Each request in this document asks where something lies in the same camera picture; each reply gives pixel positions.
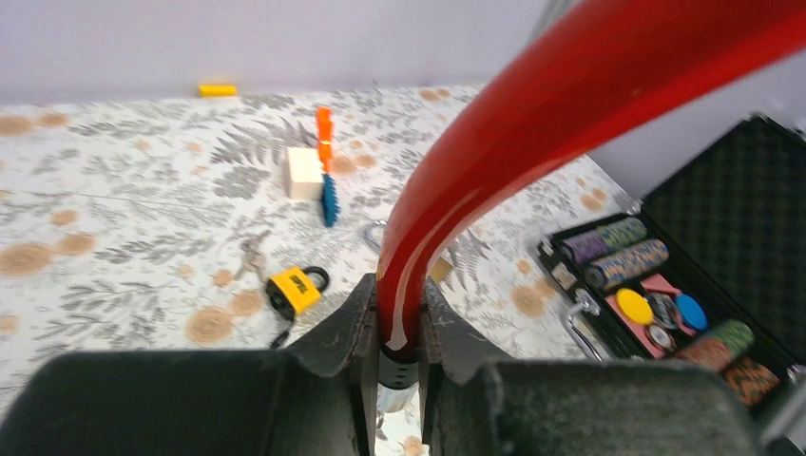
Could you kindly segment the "yellow padlock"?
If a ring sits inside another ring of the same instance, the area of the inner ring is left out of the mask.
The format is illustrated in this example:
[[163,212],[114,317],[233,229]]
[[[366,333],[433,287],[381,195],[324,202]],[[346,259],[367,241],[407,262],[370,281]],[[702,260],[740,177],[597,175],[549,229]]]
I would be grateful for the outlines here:
[[263,287],[267,302],[286,323],[270,343],[271,350],[286,342],[297,318],[318,303],[330,282],[329,273],[319,266],[293,267],[267,278]]

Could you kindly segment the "red cable lock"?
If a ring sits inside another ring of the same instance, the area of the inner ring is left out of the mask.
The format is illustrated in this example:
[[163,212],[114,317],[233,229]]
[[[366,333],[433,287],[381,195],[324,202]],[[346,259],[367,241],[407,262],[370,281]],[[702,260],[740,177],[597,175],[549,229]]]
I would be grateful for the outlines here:
[[584,1],[451,124],[392,210],[385,354],[420,351],[426,273],[478,218],[589,150],[805,46],[801,1]]

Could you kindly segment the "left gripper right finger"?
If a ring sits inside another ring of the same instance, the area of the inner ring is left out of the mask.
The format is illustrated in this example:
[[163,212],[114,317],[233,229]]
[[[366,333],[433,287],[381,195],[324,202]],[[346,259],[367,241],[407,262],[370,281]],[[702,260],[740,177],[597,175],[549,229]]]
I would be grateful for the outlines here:
[[422,436],[433,455],[761,455],[744,407],[681,362],[517,359],[428,281]]

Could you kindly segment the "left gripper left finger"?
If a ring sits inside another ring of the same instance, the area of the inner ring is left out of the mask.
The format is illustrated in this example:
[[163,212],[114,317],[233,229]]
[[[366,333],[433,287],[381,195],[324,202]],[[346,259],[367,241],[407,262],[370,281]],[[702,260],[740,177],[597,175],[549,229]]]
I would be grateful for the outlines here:
[[5,455],[370,455],[375,277],[280,350],[79,351],[1,425]]

